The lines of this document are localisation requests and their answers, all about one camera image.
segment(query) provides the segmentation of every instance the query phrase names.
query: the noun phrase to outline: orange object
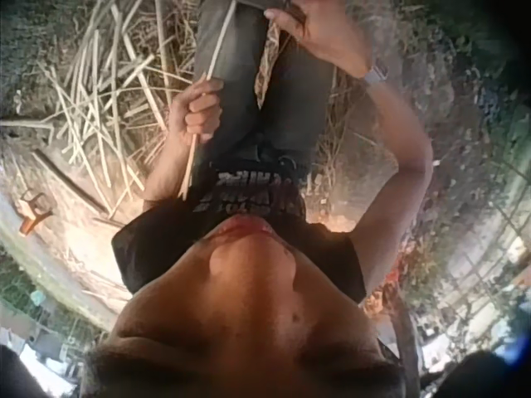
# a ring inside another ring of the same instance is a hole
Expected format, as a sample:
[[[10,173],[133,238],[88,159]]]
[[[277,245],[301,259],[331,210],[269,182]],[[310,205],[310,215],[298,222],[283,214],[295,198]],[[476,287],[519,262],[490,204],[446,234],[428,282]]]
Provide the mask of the orange object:
[[[22,209],[22,215],[24,216],[24,220],[22,221],[22,225],[20,227],[19,232],[20,235],[24,237],[30,235],[36,226],[38,226],[46,218],[53,214],[51,210],[45,212],[38,211],[39,209],[37,206],[37,201],[41,197],[46,196],[44,193],[41,192],[30,200],[25,199],[26,194],[27,191],[21,196],[20,200],[18,201]]]

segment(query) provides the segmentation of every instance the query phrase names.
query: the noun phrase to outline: black t-shirt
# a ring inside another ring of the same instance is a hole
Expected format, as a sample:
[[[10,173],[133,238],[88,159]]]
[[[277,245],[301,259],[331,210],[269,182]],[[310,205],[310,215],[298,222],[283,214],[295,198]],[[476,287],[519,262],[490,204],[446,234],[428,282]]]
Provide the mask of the black t-shirt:
[[[310,258],[356,303],[365,299],[363,276],[346,234],[305,220],[299,189],[286,170],[238,163],[212,171],[186,202],[171,200],[145,212],[112,240],[125,286],[131,293],[166,273],[194,242],[235,214],[263,217],[288,244]]]

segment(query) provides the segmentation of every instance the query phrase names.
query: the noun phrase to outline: hand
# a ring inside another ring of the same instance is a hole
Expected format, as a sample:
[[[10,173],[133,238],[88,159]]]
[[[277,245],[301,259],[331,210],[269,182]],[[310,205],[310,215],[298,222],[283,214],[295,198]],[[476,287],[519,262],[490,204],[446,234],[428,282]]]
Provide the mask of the hand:
[[[265,11],[265,17],[287,31],[310,53],[330,62],[356,78],[372,66],[371,46],[345,13],[344,0],[293,0],[306,15],[301,24],[279,9]]]
[[[222,80],[202,77],[177,95],[169,110],[168,140],[187,147],[194,135],[201,143],[209,141],[220,124],[222,108],[216,92],[222,88]]]

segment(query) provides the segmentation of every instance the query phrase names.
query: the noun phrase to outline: lips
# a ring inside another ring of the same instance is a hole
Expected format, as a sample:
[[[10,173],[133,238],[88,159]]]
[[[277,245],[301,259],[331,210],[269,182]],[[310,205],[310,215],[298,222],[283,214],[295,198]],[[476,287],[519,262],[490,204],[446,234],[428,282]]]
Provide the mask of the lips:
[[[229,218],[217,226],[214,231],[208,234],[208,238],[216,238],[227,235],[253,235],[266,234],[276,238],[273,227],[260,217],[238,215]]]

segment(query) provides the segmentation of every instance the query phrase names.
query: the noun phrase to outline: finger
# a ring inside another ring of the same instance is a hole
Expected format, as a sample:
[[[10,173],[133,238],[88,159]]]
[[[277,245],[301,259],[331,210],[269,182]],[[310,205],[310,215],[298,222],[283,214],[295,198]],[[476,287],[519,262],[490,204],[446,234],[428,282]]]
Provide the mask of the finger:
[[[211,108],[196,112],[194,114],[187,114],[185,121],[188,126],[201,126],[210,119],[219,119],[222,114],[222,109],[219,106],[212,106]]]
[[[293,18],[288,12],[271,8],[265,10],[264,15],[270,21],[273,21],[280,29],[288,32],[297,41],[304,38],[304,27]]]
[[[214,138],[214,134],[202,134],[199,136],[199,142],[202,144],[205,144],[213,138]]]
[[[209,119],[205,124],[198,126],[187,126],[187,134],[197,135],[213,135],[220,125],[219,118]]]
[[[202,110],[211,108],[212,106],[218,105],[220,103],[219,96],[216,94],[206,94],[202,95],[195,101],[192,101],[188,108],[191,112],[201,112]]]
[[[223,80],[198,80],[183,91],[182,98],[186,105],[197,100],[202,95],[216,93],[223,88]]]

